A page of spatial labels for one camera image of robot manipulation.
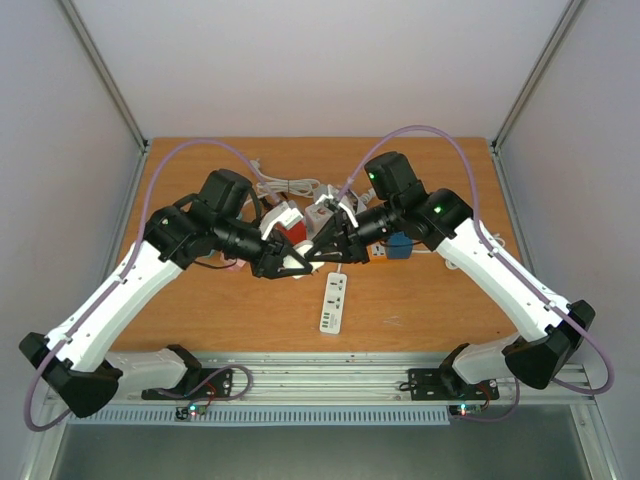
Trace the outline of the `red cube adapter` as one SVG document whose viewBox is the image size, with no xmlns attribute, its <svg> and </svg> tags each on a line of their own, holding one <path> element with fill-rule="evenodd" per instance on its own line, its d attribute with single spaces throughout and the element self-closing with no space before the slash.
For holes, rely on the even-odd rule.
<svg viewBox="0 0 640 480">
<path fill-rule="evenodd" d="M 297 245 L 307 239 L 307 229 L 303 221 L 297 222 L 290 228 L 279 225 L 278 229 L 284 234 L 284 236 L 291 242 L 292 245 Z"/>
</svg>

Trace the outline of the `pink cube adapter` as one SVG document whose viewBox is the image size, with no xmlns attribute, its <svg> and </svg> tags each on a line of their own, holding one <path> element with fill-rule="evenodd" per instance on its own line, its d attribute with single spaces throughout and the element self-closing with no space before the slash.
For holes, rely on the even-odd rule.
<svg viewBox="0 0 640 480">
<path fill-rule="evenodd" d="M 222 267 L 231 271 L 239 271 L 246 265 L 244 260 L 227 257 L 225 254 L 220 254 L 220 260 L 222 262 Z"/>
</svg>

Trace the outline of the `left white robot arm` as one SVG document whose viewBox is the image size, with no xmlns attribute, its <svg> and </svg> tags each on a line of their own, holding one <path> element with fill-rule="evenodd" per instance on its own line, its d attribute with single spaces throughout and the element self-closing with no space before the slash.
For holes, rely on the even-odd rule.
<svg viewBox="0 0 640 480">
<path fill-rule="evenodd" d="M 119 393 L 153 389 L 182 399 L 203 387 L 201 363 L 179 345 L 129 358 L 110 352 L 142 308 L 199 258 L 217 251 L 245 261 L 258 278 L 311 272 L 311 263 L 276 228 L 296 225 L 301 212 L 283 202 L 254 222 L 242 221 L 244 202 L 254 194 L 244 176 L 227 169 L 211 172 L 199 192 L 151 215 L 141 240 L 68 320 L 20 342 L 38 378 L 75 416 L 95 414 Z"/>
</svg>

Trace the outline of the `white cube adapter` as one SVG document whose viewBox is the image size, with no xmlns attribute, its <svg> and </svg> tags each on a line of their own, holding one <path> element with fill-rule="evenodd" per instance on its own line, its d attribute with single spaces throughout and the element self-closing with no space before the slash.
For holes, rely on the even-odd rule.
<svg viewBox="0 0 640 480">
<path fill-rule="evenodd" d="M 308 237 L 312 238 L 329 221 L 333 212 L 322 204 L 311 204 L 305 208 L 305 224 Z"/>
</svg>

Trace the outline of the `small white adapter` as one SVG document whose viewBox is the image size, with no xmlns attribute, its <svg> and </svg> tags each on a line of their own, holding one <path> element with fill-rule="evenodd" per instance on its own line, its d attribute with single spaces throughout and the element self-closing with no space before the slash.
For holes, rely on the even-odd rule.
<svg viewBox="0 0 640 480">
<path fill-rule="evenodd" d="M 313 244 L 310 240 L 304 240 L 293 247 L 282 263 L 282 272 L 295 279 L 307 276 L 313 273 L 314 265 L 306 257 L 306 253 L 312 248 Z"/>
</svg>

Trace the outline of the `blue cube adapter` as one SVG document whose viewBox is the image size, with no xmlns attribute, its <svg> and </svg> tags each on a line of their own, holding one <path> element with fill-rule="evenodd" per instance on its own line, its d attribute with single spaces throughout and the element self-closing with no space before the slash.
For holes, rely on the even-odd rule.
<svg viewBox="0 0 640 480">
<path fill-rule="evenodd" d="M 413 246 L 413 241 L 402 232 L 395 233 L 384 241 L 385 255 L 389 260 L 408 259 Z"/>
</svg>

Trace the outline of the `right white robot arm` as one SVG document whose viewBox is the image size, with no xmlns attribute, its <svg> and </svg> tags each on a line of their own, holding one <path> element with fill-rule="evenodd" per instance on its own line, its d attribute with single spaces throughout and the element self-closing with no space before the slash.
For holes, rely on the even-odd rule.
<svg viewBox="0 0 640 480">
<path fill-rule="evenodd" d="M 364 169 L 380 205 L 356 216 L 335 207 L 306 259 L 366 263 L 369 246 L 395 233 L 425 245 L 473 280 L 517 329 L 497 341 L 454 349 L 439 367 L 444 390 L 456 398 L 478 383 L 505 377 L 545 389 L 580 346 L 579 331 L 590 327 L 594 309 L 550 292 L 474 223 L 473 209 L 456 193 L 427 192 L 404 154 L 381 154 Z"/>
</svg>

